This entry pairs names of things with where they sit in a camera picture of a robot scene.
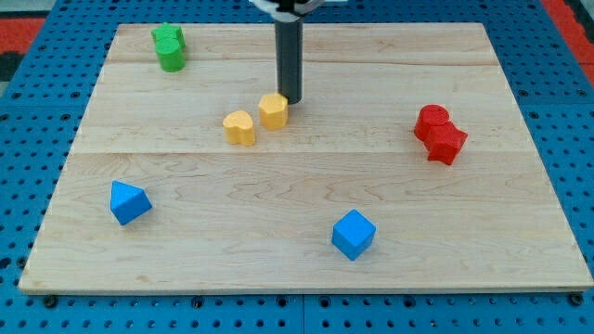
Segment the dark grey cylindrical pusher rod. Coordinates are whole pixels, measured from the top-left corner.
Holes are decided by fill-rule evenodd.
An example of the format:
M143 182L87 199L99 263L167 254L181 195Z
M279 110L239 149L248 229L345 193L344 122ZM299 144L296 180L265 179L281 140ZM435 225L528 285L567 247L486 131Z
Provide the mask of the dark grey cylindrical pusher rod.
M303 92L303 18L290 12L274 18L277 88L292 105L301 101Z

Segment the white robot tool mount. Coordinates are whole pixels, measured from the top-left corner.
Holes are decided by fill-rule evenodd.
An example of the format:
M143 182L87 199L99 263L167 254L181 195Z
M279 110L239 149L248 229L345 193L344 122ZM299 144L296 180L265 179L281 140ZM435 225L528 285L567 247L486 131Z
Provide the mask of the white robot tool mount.
M294 22L319 7L346 6L348 0L249 0L249 3L275 21Z

